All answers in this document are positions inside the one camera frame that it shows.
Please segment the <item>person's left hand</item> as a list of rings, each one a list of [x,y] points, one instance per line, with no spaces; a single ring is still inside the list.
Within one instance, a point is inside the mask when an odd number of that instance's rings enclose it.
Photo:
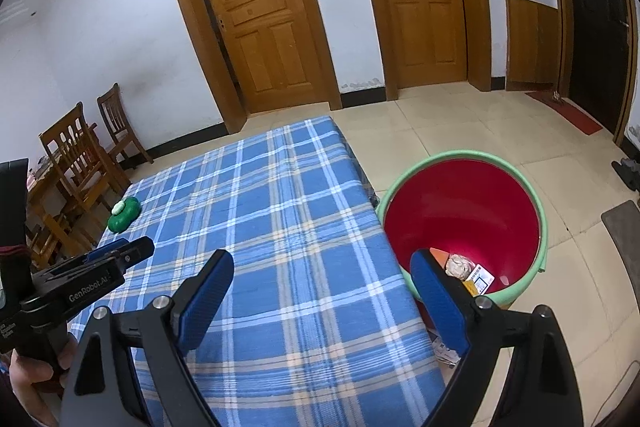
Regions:
[[[55,377],[52,366],[46,362],[30,359],[12,351],[9,366],[10,382],[17,401],[37,426],[57,426],[58,418],[43,399],[35,384],[55,381],[66,387],[68,370],[73,364],[78,342],[71,333],[67,334],[67,343],[58,355],[58,365],[63,369],[61,376]]]

